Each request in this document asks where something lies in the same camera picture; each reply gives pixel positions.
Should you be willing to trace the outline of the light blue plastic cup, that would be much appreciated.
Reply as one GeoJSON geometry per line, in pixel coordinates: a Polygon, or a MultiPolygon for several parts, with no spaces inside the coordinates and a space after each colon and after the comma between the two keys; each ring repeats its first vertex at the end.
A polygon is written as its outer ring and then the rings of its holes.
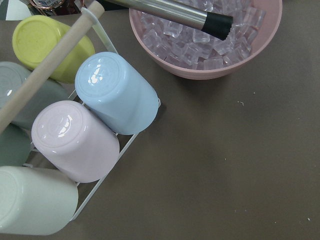
{"type": "Polygon", "coordinates": [[[75,76],[79,98],[114,132],[138,134],[157,116],[159,99],[149,82],[122,56],[99,52],[75,76]]]}

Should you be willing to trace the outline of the clear fake ice cubes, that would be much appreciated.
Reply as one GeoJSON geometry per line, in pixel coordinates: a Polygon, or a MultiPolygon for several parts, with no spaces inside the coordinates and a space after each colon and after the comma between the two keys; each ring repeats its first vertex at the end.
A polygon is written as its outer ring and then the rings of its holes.
{"type": "Polygon", "coordinates": [[[229,15],[233,24],[225,40],[142,12],[141,40],[158,58],[169,64],[193,70],[215,70],[247,59],[252,42],[263,23],[266,11],[251,0],[185,0],[184,4],[206,12],[229,15]]]}

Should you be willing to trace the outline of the light pink plastic cup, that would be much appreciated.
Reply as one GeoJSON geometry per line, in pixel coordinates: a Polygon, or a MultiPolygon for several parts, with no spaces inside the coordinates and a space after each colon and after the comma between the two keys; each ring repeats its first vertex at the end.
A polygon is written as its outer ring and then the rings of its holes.
{"type": "Polygon", "coordinates": [[[43,109],[33,122],[31,137],[40,153],[78,183],[103,178],[119,159],[117,136],[76,101],[58,101],[43,109]]]}

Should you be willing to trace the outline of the dark green plastic cup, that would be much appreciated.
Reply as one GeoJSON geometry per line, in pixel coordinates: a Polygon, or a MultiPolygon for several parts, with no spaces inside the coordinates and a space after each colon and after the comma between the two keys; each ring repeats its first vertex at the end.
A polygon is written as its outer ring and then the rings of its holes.
{"type": "Polygon", "coordinates": [[[0,134],[0,166],[23,166],[31,151],[31,141],[27,133],[9,124],[0,134]]]}

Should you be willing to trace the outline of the pale mint plastic cup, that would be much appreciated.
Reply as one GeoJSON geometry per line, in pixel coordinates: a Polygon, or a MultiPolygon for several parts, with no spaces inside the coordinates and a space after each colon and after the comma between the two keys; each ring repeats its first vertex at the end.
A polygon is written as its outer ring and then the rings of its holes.
{"type": "Polygon", "coordinates": [[[59,170],[0,168],[0,231],[46,236],[63,229],[78,205],[77,185],[59,170]]]}

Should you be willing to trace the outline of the yellow-green plastic cup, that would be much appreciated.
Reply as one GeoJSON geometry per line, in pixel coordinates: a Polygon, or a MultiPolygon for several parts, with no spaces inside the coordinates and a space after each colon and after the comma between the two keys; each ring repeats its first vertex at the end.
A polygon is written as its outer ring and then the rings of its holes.
{"type": "MultiPolygon", "coordinates": [[[[14,54],[23,65],[34,70],[70,28],[69,25],[48,16],[30,16],[22,20],[13,32],[14,54]]],[[[93,43],[84,36],[54,70],[50,78],[61,83],[74,83],[81,64],[95,53],[93,43]]]]}

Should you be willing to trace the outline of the grey-green plastic cup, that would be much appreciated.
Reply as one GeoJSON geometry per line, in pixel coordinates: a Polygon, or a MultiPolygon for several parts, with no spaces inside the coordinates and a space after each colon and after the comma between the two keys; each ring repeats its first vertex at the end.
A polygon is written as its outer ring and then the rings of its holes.
{"type": "MultiPolygon", "coordinates": [[[[22,86],[31,74],[27,68],[10,61],[0,63],[0,107],[2,108],[22,86]]],[[[47,106],[67,100],[67,91],[58,82],[48,79],[25,107],[16,115],[12,123],[26,130],[32,128],[37,115],[47,106]]]]}

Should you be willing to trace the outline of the pink bowl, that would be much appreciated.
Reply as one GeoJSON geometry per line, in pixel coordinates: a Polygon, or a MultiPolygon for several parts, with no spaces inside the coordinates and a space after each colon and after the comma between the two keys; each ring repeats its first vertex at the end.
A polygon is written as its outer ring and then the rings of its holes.
{"type": "Polygon", "coordinates": [[[242,68],[245,64],[253,60],[262,52],[275,36],[282,18],[283,3],[281,0],[253,0],[253,6],[266,11],[262,25],[256,38],[252,42],[251,54],[245,60],[237,64],[213,69],[213,70],[193,70],[172,65],[154,55],[142,42],[143,27],[139,21],[141,13],[137,10],[129,10],[129,21],[135,38],[149,57],[160,67],[178,77],[191,80],[210,80],[229,75],[242,68]]]}

